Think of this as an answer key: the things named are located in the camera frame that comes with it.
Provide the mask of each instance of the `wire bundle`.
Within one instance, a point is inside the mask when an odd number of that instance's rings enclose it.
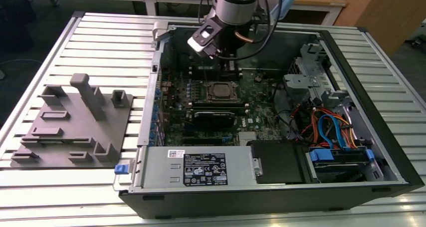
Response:
[[[317,118],[315,116],[316,112],[321,112],[324,115],[321,115],[320,118]],[[325,118],[332,120],[335,129],[336,129],[336,138],[337,138],[340,148],[347,147],[347,148],[355,149],[356,145],[355,145],[355,141],[353,141],[352,127],[348,127],[348,130],[340,128],[341,125],[349,125],[349,123],[343,119],[343,117],[339,114],[333,113],[332,111],[329,111],[328,109],[321,108],[321,107],[312,109],[311,124],[307,126],[307,128],[312,127],[312,131],[313,131],[312,142],[317,143],[319,136],[320,136],[325,140],[325,142],[319,143],[317,146],[331,147],[331,145],[332,145],[333,148],[337,149],[337,147],[332,144],[332,142],[328,140],[325,135],[321,133],[321,120]]]

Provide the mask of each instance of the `blue tab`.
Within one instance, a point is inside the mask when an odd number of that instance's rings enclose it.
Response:
[[[309,155],[309,157],[311,157],[311,161],[312,161],[312,162],[317,161],[317,155],[316,155],[316,153],[315,153],[313,151],[311,151],[311,152],[308,153],[308,155]]]
[[[371,160],[374,160],[374,153],[372,153],[372,151],[370,150],[370,149],[367,149],[366,150],[366,154],[367,154],[367,157],[368,157],[368,160],[371,161]]]
[[[332,161],[332,153],[329,149],[315,149],[309,153],[312,162],[315,161]]]
[[[116,165],[113,168],[116,175],[128,175],[128,165]]]

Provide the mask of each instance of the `slotted aluminum surface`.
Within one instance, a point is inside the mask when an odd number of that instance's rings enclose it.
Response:
[[[137,133],[153,49],[152,25],[157,20],[195,22],[195,19],[86,13],[73,18],[53,47],[34,81],[34,92],[24,94],[8,124],[0,148],[0,226],[426,226],[426,188],[396,198],[374,200],[340,212],[289,213],[203,219],[142,220],[117,197],[129,176],[113,170],[8,170],[20,136],[30,127],[42,100],[36,97],[46,84],[68,85],[72,73],[90,75],[89,83],[102,93],[124,89],[136,99],[126,127],[121,159],[136,155]],[[426,111],[400,73],[368,35],[351,27],[285,24],[281,27],[329,31],[378,110],[395,134],[412,165],[426,181]],[[340,88],[340,77],[332,69]]]

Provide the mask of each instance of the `metal bracket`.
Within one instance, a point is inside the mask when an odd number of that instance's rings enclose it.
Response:
[[[160,41],[168,36],[168,21],[156,21],[152,27],[153,41]]]
[[[316,80],[316,77],[307,77],[301,74],[287,74],[284,75],[284,80],[287,82],[287,86],[291,88],[305,89],[308,87],[319,86],[319,81]]]
[[[340,104],[341,99],[347,96],[347,91],[324,91],[320,95],[320,99],[324,106],[331,108]]]

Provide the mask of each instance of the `table leg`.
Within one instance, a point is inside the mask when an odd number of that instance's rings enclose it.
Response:
[[[58,7],[58,0],[49,0],[53,7]]]
[[[148,16],[156,16],[156,0],[145,0],[145,6]]]
[[[339,14],[340,14],[340,11],[341,11],[341,7],[333,6],[333,7],[329,9],[329,11],[327,12],[325,18],[324,18],[324,20],[321,21],[321,25],[332,26],[335,20],[337,19],[337,16],[339,16]]]

